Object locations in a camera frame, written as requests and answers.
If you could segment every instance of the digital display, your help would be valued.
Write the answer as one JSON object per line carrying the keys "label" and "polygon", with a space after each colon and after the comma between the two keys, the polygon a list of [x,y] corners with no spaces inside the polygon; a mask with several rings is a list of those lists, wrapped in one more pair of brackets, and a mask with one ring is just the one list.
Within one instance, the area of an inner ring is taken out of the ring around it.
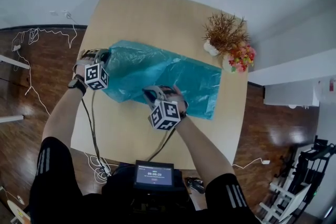
{"label": "digital display", "polygon": [[172,169],[139,165],[137,183],[172,186]]}

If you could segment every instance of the forearm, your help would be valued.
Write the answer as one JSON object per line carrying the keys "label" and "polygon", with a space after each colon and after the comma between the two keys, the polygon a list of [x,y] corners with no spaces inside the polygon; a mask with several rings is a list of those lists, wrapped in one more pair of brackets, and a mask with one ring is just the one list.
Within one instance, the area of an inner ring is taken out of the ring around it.
{"label": "forearm", "polygon": [[66,91],[58,101],[44,127],[42,140],[52,136],[70,148],[77,110],[81,99],[82,92],[79,89],[68,89]]}
{"label": "forearm", "polygon": [[176,130],[188,147],[196,170],[205,185],[222,174],[234,174],[234,170],[227,158],[196,127],[190,118],[186,117],[181,121]]}

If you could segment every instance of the white stripe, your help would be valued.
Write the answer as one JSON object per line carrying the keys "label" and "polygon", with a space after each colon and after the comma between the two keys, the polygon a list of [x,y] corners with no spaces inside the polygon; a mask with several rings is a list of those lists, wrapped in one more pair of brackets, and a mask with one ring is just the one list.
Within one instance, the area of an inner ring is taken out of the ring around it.
{"label": "white stripe", "polygon": [[36,169],[36,175],[38,175],[38,170],[40,169],[40,164],[41,164],[41,156],[42,154],[40,155],[40,158],[38,159],[38,165],[37,165],[37,169]]}
{"label": "white stripe", "polygon": [[45,150],[42,151],[40,174],[43,174],[44,152]]}
{"label": "white stripe", "polygon": [[236,188],[235,188],[234,185],[232,185],[232,189],[233,189],[233,192],[234,192],[235,195],[236,195],[236,199],[237,199],[237,202],[238,202],[239,207],[242,207],[242,204],[241,204],[242,202],[240,201],[240,197],[238,196],[237,190],[236,190]]}
{"label": "white stripe", "polygon": [[235,200],[233,200],[233,195],[228,185],[226,185],[226,190],[227,190],[227,193],[229,194],[232,207],[236,208],[237,206],[236,206]]}
{"label": "white stripe", "polygon": [[50,147],[47,148],[46,172],[49,171],[49,161],[50,161]]}
{"label": "white stripe", "polygon": [[240,192],[239,186],[237,185],[236,188],[237,188],[238,194],[241,198],[241,201],[243,202],[244,206],[247,207],[247,205],[245,203],[245,199],[243,198],[242,193]]}

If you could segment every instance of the dried plant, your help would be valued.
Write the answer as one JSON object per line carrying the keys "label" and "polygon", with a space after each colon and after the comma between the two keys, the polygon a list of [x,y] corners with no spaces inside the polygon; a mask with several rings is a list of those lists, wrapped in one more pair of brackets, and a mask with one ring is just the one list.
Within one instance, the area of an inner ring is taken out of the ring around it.
{"label": "dried plant", "polygon": [[209,22],[204,26],[204,39],[208,39],[210,44],[219,51],[219,54],[223,55],[241,44],[249,43],[249,36],[244,29],[246,22],[244,18],[239,24],[236,24],[239,18],[221,12],[213,14],[208,19]]}

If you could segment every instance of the blue plastic bag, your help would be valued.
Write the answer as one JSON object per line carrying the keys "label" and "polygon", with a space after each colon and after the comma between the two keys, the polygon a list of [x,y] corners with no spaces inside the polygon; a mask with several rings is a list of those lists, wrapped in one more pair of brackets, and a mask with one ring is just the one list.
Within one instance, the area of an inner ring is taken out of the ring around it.
{"label": "blue plastic bag", "polygon": [[142,88],[177,85],[189,103],[188,114],[212,120],[222,71],[218,67],[138,42],[121,40],[110,47],[110,76],[104,92],[117,102],[146,103]]}

